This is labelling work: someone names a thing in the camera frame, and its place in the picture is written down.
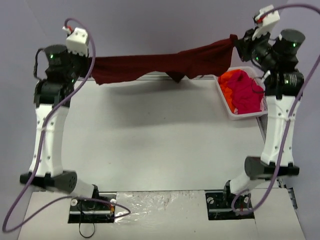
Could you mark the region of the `maroon t shirt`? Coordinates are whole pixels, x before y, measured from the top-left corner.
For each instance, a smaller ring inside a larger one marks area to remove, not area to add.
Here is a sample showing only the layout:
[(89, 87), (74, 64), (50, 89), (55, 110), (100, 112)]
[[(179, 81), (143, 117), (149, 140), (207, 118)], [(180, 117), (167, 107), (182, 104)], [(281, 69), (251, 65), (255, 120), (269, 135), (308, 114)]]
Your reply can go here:
[(176, 83), (184, 77), (220, 76), (231, 66), (234, 42), (231, 34), (198, 48), (171, 54), (97, 57), (91, 76), (99, 85), (135, 81), (152, 72), (165, 73)]

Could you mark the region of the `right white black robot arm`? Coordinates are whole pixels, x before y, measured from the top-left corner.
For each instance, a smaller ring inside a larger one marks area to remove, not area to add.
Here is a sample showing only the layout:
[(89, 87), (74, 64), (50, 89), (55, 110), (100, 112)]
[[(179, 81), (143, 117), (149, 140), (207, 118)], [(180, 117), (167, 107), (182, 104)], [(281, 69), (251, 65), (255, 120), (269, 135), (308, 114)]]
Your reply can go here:
[(299, 92), (304, 84), (304, 76), (296, 68), (296, 54), (305, 35), (298, 30), (284, 29), (270, 44), (269, 33), (256, 39), (253, 34), (252, 29), (248, 30), (234, 45), (243, 62), (256, 62), (264, 72), (266, 136), (261, 156), (246, 157), (243, 172), (226, 182), (221, 199), (229, 207), (239, 202), (239, 194), (244, 195), (273, 176), (293, 177), (300, 172), (294, 164), (292, 140), (301, 100)]

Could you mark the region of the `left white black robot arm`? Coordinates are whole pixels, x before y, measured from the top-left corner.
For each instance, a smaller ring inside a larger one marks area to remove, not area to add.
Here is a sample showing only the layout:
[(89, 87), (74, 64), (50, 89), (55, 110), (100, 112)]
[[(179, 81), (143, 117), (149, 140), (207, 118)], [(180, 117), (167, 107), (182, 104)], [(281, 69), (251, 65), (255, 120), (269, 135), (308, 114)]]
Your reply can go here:
[(82, 181), (77, 173), (65, 170), (62, 164), (62, 141), (71, 98), (79, 91), (75, 83), (84, 78), (87, 57), (72, 54), (65, 45), (43, 48), (48, 60), (46, 78), (35, 87), (36, 137), (34, 156), (27, 173), (19, 181), (52, 192), (83, 198), (89, 209), (101, 203), (98, 187)]

